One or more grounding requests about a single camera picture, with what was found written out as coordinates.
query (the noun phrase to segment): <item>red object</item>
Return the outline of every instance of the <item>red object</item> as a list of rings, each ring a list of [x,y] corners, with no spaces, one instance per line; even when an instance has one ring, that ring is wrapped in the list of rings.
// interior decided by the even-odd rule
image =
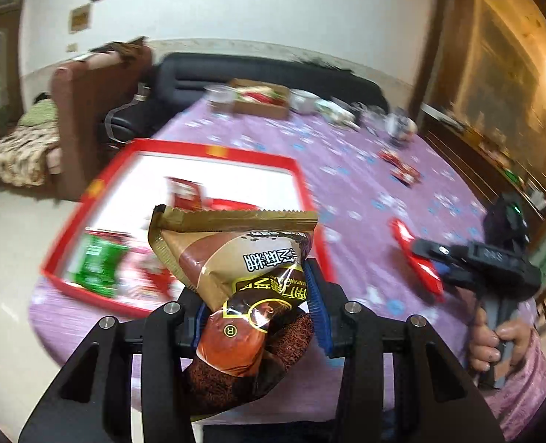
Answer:
[[[180,178],[167,177],[170,187],[171,202],[173,208],[182,210],[203,210],[203,187],[193,181]]]
[[[390,229],[392,230],[392,236],[402,248],[408,263],[417,274],[417,277],[420,278],[423,286],[433,293],[438,300],[443,301],[443,283],[439,278],[439,274],[431,260],[412,253],[411,246],[415,237],[408,227],[401,220],[394,218],[390,220]]]
[[[215,211],[233,211],[233,210],[248,210],[256,211],[260,208],[250,203],[243,203],[242,201],[234,201],[231,199],[213,198],[210,205],[211,210]]]
[[[182,143],[180,141],[150,140],[137,138],[126,145],[101,174],[91,182],[89,188],[83,193],[80,205],[76,208],[69,221],[64,226],[60,236],[52,245],[47,257],[42,264],[41,272],[45,278],[63,293],[82,300],[91,305],[101,306],[110,311],[131,316],[132,318],[144,318],[150,314],[150,310],[120,303],[111,298],[89,292],[81,286],[69,284],[62,279],[62,274],[67,263],[67,258],[73,251],[85,229],[85,221],[94,211],[98,210],[99,203],[103,200],[107,190],[119,182],[119,177],[128,163],[142,153],[184,155],[186,157],[211,158],[220,161],[245,163],[250,165],[281,168],[289,171],[294,176],[294,184],[303,210],[315,211],[310,193],[306,189],[304,176],[296,160],[280,155],[270,155],[261,152],[251,152],[237,148],[224,148],[209,144]],[[324,245],[321,227],[314,231],[314,250],[318,264],[328,281],[334,281],[334,274]]]
[[[404,183],[406,186],[411,186],[415,182],[414,177],[402,171],[400,168],[392,168],[392,171],[390,172],[394,178],[398,178],[402,183]]]
[[[400,163],[400,157],[398,156],[398,154],[395,151],[389,150],[387,148],[381,150],[378,155],[382,160],[387,161],[394,166],[398,166],[398,164]]]
[[[259,103],[265,103],[267,105],[273,105],[273,98],[263,95],[262,93],[245,93],[242,95],[243,97],[249,97],[257,100]]]
[[[417,183],[421,180],[421,174],[419,171],[416,168],[404,163],[395,151],[384,148],[378,153],[378,155],[382,160],[387,161],[396,167],[392,171],[392,175],[398,178],[398,180],[400,180],[406,186],[410,186],[411,184]]]
[[[152,282],[152,284],[167,298],[170,298],[170,284],[173,282],[174,277],[171,275],[168,269],[162,268],[160,271],[152,271],[151,269],[142,268],[144,276]]]

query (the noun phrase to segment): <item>black sofa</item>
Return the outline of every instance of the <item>black sofa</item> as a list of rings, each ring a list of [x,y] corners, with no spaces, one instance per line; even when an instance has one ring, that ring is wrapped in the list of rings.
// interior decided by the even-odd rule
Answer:
[[[206,85],[233,78],[253,79],[299,88],[329,100],[362,102],[388,111],[388,104],[375,83],[348,70],[330,69],[300,62],[253,56],[171,53],[148,76],[151,91],[145,102],[116,111],[111,117],[114,137],[120,141],[150,137],[173,116],[203,96]],[[101,125],[100,138],[107,141]]]

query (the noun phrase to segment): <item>red candy wrapper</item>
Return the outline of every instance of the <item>red candy wrapper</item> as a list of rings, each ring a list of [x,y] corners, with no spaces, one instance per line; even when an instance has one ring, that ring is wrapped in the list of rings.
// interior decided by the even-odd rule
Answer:
[[[203,186],[193,181],[173,178],[171,176],[167,177],[167,180],[171,194],[170,206],[189,211],[203,210]]]
[[[402,171],[400,168],[393,168],[391,173],[394,178],[398,178],[398,180],[400,180],[406,186],[411,186],[411,184],[415,182],[412,175]]]
[[[398,178],[406,186],[411,186],[421,180],[419,171],[404,163],[395,151],[384,148],[379,152],[379,157],[396,167],[392,170],[392,176]]]
[[[393,150],[384,148],[378,153],[378,155],[382,160],[387,161],[394,166],[398,166],[400,164],[400,157]]]
[[[170,298],[170,286],[175,277],[160,263],[154,253],[147,254],[139,261],[142,274],[167,298]]]

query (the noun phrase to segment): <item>human hand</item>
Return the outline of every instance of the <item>human hand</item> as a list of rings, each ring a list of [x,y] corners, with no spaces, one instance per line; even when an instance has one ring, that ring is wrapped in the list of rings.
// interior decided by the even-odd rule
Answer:
[[[488,371],[491,364],[500,361],[501,355],[497,349],[500,340],[513,341],[511,359],[502,361],[494,368],[494,379],[498,380],[516,371],[522,364],[528,350],[532,329],[519,318],[506,321],[495,331],[488,327],[487,322],[486,312],[483,308],[479,308],[471,329],[469,362],[476,371]]]

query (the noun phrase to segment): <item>red snack package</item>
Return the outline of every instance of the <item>red snack package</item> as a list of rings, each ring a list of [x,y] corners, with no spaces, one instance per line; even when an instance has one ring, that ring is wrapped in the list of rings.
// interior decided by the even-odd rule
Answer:
[[[411,177],[415,179],[416,182],[421,179],[421,174],[419,173],[419,171],[416,168],[411,167],[410,165],[401,163],[398,168],[404,173],[408,173]]]
[[[203,186],[193,181],[167,177],[171,194],[170,206],[182,210],[200,211],[204,206]]]
[[[398,154],[393,151],[393,150],[390,150],[390,149],[387,149],[387,148],[384,148],[383,150],[381,150],[379,153],[378,153],[378,156],[384,160],[384,161],[387,161],[388,163],[392,164],[392,165],[395,165],[395,166],[398,166],[400,164],[400,157],[398,156]]]
[[[171,272],[154,253],[147,254],[139,263],[142,274],[167,298],[170,298],[170,284],[174,280]]]
[[[411,184],[416,181],[411,174],[402,171],[400,168],[393,168],[391,174],[394,178],[398,178],[398,180],[400,180],[406,186],[411,186]]]
[[[258,206],[251,205],[250,203],[243,203],[241,201],[234,201],[231,199],[222,198],[213,198],[210,209],[215,211],[260,210]]]

